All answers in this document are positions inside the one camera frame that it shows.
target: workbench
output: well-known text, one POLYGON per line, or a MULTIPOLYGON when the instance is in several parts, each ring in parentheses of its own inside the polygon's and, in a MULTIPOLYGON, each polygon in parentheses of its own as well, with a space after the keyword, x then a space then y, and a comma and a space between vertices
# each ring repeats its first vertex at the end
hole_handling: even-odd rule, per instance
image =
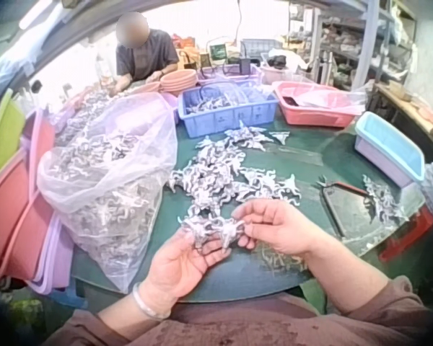
POLYGON ((411 102, 403 101, 384 84, 376 84, 367 110, 378 114, 408 136, 424 153, 425 162, 433 162, 433 124, 425 120, 411 102))
MULTIPOLYGON (((379 184, 388 184, 400 200, 407 216, 415 214, 424 204, 421 193, 414 187, 399 190, 377 167, 354 150, 355 134, 351 126, 346 130, 327 128, 292 127, 285 123, 278 110, 269 130, 290 131, 285 146, 267 143, 266 152, 243 149, 247 156, 244 167, 275 169, 277 179, 295 174, 297 186, 302 193, 299 209, 316 222, 324 231, 337 236, 333 219, 325 208, 320 189, 315 186, 319 176, 324 174, 328 181, 345 182, 364 188, 362 175, 365 174, 379 184)), ((183 124, 177 127, 178 162, 177 168, 184 167, 196 155, 195 145, 201 138, 190 139, 183 124)), ((211 136, 217 140, 224 135, 211 136)), ((362 256, 377 244, 384 241, 400 228, 393 224, 385 228, 379 221, 371 220, 362 200, 344 195, 333 202, 342 223, 346 227, 344 244, 353 253, 362 256)), ((152 232, 146 257, 132 280, 143 280, 149 270, 154 253, 175 233, 179 224, 177 217, 187 214, 191 199, 178 188, 173 194, 164 187, 162 204, 152 232)), ((229 217, 236 204, 232 202, 222 209, 224 217, 229 217)), ((82 285, 110 291, 118 297, 118 289, 105 277, 100 267, 87 253, 76 247, 71 274, 82 285)), ((186 302, 231 301, 243 298, 264 296, 298 286, 310 278, 308 271, 300 272, 298 267, 290 270, 273 270, 259 252, 234 249, 230 258, 212 268, 199 286, 188 296, 186 302)))

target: light blue plastic bin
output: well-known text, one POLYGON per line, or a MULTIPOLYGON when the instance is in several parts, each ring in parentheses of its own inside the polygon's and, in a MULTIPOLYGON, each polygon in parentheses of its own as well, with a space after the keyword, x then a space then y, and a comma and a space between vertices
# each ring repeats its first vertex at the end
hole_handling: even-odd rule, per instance
POLYGON ((372 112, 365 112, 356 123, 356 132, 355 149, 399 187, 424 180, 424 154, 389 122, 372 112))
POLYGON ((250 83, 247 82, 238 82, 234 85, 238 85, 243 90, 248 103, 205 112, 187 113, 187 107, 201 102, 201 94, 204 98, 221 96, 221 89, 218 88, 220 84, 222 83, 189 89, 178 97, 178 112, 180 119, 185 123, 189 137, 195 138, 239 128, 240 120, 247 126, 273 122, 279 101, 274 94, 264 97, 259 91, 250 87, 250 83))

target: bracelet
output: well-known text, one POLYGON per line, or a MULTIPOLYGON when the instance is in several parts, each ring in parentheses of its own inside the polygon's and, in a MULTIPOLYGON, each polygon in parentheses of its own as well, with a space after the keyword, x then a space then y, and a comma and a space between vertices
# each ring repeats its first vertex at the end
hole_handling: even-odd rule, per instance
POLYGON ((154 319, 156 321, 163 321, 164 319, 168 319, 170 317, 171 311, 168 311, 166 314, 158 314, 156 311, 149 308, 146 303, 143 302, 141 297, 139 296, 139 284, 135 283, 133 286, 133 297, 135 298, 136 304, 139 309, 149 318, 154 319))

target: plastic bag of metal parts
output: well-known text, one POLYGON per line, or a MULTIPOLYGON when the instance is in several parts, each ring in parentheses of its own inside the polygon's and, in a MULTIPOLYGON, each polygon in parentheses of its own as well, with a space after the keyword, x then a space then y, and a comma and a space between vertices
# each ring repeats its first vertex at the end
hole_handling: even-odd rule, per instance
POLYGON ((160 94, 145 93, 113 102, 39 164, 43 196, 124 293, 146 253, 177 149, 172 110, 160 94))
POLYGON ((352 92, 344 92, 331 86, 320 84, 300 84, 285 89, 300 107, 323 108, 361 115, 366 110, 367 93, 365 86, 352 92))

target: sleeve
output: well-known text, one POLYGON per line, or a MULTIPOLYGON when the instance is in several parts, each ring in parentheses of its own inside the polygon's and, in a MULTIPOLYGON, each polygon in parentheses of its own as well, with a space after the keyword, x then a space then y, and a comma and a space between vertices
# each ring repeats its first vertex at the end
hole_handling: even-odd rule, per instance
POLYGON ((171 63, 178 63, 180 59, 178 58, 178 54, 176 53, 175 46, 173 45, 172 38, 166 32, 162 37, 164 44, 164 60, 167 66, 171 63))
POLYGON ((433 322, 432 312, 412 293, 409 279, 403 276, 389 282, 370 302, 347 316, 387 327, 407 337, 424 334, 433 322))
POLYGON ((124 346, 129 341, 109 329, 90 312, 76 310, 43 346, 124 346))
POLYGON ((134 75, 133 57, 124 47, 118 45, 115 50, 115 60, 117 63, 117 75, 125 76, 126 74, 134 75))

